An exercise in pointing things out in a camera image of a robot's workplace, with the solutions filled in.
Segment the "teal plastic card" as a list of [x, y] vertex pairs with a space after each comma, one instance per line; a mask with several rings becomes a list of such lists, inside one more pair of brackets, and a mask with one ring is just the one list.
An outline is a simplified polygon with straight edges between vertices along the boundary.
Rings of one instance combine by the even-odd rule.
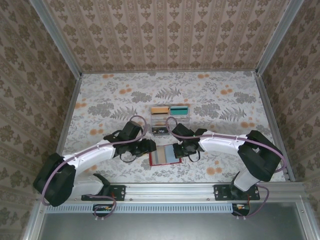
[[173, 145], [164, 147], [165, 159], [167, 164], [177, 164], [181, 162], [180, 158], [176, 158]]

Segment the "red leather card holder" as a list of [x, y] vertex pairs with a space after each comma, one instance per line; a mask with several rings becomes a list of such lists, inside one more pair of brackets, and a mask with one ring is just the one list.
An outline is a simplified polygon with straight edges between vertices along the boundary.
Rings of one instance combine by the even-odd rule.
[[153, 166], [173, 165], [173, 164], [168, 164], [168, 163], [166, 163], [166, 164], [160, 164], [160, 163], [159, 163], [159, 155], [158, 155], [158, 152], [159, 152], [159, 148], [160, 148], [161, 146], [168, 146], [168, 145], [160, 145], [160, 146], [157, 146], [155, 151], [149, 153], [149, 165], [150, 165], [151, 167], [153, 167]]

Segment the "clear acrylic card organizer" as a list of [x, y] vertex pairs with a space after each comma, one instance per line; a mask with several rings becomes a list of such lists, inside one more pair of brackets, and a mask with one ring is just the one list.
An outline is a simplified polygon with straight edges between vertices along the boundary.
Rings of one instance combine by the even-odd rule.
[[176, 122], [174, 119], [170, 119], [168, 121], [168, 125], [169, 128], [173, 130], [173, 128], [177, 125], [177, 124], [183, 124], [186, 127], [190, 126], [190, 108], [188, 106], [188, 114], [187, 115], [171, 115], [170, 113], [170, 107], [171, 106], [188, 106], [188, 105], [155, 105], [152, 107], [169, 107], [169, 113], [168, 114], [151, 114], [151, 128], [154, 127], [166, 127], [166, 120], [169, 117], [173, 117], [175, 118]]

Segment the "black printed card stack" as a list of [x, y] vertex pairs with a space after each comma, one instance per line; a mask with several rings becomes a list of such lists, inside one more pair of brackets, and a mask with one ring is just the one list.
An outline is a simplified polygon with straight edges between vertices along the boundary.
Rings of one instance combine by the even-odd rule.
[[169, 135], [169, 131], [166, 127], [152, 127], [151, 128], [152, 134], [154, 136], [166, 136]]

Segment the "teal card stack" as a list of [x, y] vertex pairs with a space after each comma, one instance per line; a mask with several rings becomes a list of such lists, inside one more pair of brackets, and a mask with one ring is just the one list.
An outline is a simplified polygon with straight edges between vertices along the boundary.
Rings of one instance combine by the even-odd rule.
[[187, 105], [170, 107], [170, 114], [173, 116], [187, 115], [188, 112], [189, 112], [189, 107]]

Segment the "orange card stack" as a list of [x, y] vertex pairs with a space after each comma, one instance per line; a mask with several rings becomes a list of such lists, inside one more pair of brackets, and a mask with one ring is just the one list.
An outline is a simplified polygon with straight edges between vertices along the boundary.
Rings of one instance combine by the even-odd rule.
[[151, 114], [152, 115], [166, 115], [170, 111], [170, 108], [168, 106], [154, 106], [151, 108]]

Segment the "black connector board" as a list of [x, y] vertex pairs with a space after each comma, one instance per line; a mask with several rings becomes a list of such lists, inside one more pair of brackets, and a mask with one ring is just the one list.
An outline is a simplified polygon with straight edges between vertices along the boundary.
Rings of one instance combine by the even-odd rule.
[[105, 218], [114, 208], [114, 204], [94, 204], [92, 206], [93, 215], [98, 218]]
[[250, 205], [248, 203], [240, 204], [233, 203], [232, 204], [232, 215], [236, 217], [246, 217], [250, 212]]

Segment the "grey metal panel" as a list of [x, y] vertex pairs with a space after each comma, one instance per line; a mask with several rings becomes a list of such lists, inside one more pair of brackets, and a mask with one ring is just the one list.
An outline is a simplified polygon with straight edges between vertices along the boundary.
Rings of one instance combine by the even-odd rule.
[[39, 240], [307, 240], [295, 205], [268, 203], [255, 216], [230, 213], [88, 213], [44, 218]]

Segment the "long aluminium base rail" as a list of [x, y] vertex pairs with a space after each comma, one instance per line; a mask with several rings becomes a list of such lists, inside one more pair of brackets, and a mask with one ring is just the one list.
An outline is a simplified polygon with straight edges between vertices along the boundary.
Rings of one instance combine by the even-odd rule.
[[[217, 200], [215, 185], [223, 183], [114, 183], [125, 186], [125, 202], [244, 202], [247, 200]], [[295, 202], [307, 199], [304, 186], [300, 182], [262, 182], [255, 186], [261, 202]]]

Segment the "aluminium table edge rail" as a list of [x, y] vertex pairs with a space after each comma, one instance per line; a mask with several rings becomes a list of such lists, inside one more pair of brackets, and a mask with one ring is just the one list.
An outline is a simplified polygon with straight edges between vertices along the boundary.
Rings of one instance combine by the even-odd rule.
[[274, 115], [274, 112], [272, 109], [272, 105], [270, 103], [268, 93], [267, 93], [267, 90], [266, 90], [264, 82], [263, 82], [263, 79], [260, 75], [256, 75], [255, 81], [256, 81], [257, 88], [258, 88], [258, 91], [260, 94], [260, 98], [261, 98], [261, 101], [262, 101], [262, 104], [264, 107], [265, 115], [268, 120], [270, 132], [272, 134], [274, 144], [283, 153], [283, 156], [286, 159], [286, 170], [283, 171], [284, 175], [285, 175], [285, 179], [289, 180], [290, 182], [295, 182], [296, 179], [295, 179], [293, 170], [291, 168], [291, 164], [290, 164], [287, 152], [286, 152], [286, 148], [285, 148], [284, 142], [282, 140], [282, 136], [281, 136], [280, 130], [278, 128], [278, 124], [277, 124], [277, 121], [276, 121], [276, 118], [275, 118], [275, 115]]
[[70, 99], [70, 104], [65, 116], [65, 120], [64, 120], [64, 124], [63, 124], [63, 128], [60, 134], [60, 138], [57, 144], [57, 148], [56, 148], [56, 152], [59, 155], [62, 155], [63, 151], [64, 151], [64, 147], [66, 144], [66, 139], [68, 136], [68, 131], [70, 128], [70, 124], [71, 124], [71, 120], [72, 120], [72, 116], [73, 116], [73, 112], [75, 110], [75, 106], [77, 103], [77, 98], [80, 92], [80, 88], [81, 88], [81, 84], [82, 84], [82, 80], [81, 77], [78, 78], [75, 82], [75, 86], [74, 86], [74, 90]]

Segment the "thin aluminium table rail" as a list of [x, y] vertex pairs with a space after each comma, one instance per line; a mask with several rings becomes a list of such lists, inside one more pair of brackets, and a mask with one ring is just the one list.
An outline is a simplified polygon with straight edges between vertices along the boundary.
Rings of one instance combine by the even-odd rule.
[[133, 73], [180, 73], [180, 72], [191, 72], [191, 73], [212, 73], [212, 72], [254, 72], [257, 70], [254, 68], [244, 69], [161, 69], [161, 70], [127, 70], [127, 71], [83, 71], [80, 75], [89, 74], [133, 74]]

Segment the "aluminium frame post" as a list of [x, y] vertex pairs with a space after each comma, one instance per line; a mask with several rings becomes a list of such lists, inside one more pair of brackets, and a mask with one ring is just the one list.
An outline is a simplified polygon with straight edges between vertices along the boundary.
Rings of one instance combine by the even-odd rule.
[[50, 34], [52, 40], [57, 46], [59, 52], [64, 58], [66, 64], [68, 65], [70, 71], [74, 75], [75, 79], [81, 78], [82, 70], [77, 63], [71, 49], [68, 47], [67, 42], [64, 39], [62, 31], [58, 28], [54, 18], [50, 14], [48, 7], [46, 6], [44, 0], [29, 0], [35, 11], [37, 12], [40, 20], [44, 24], [46, 30]]
[[261, 76], [266, 70], [268, 64], [270, 63], [273, 55], [275, 54], [277, 48], [279, 47], [281, 41], [283, 40], [286, 32], [291, 26], [294, 18], [296, 17], [298, 11], [300, 10], [304, 0], [290, 0], [288, 6], [286, 7], [275, 31], [270, 38], [269, 43], [267, 44], [262, 57], [260, 58], [257, 67], [256, 73], [258, 76]]

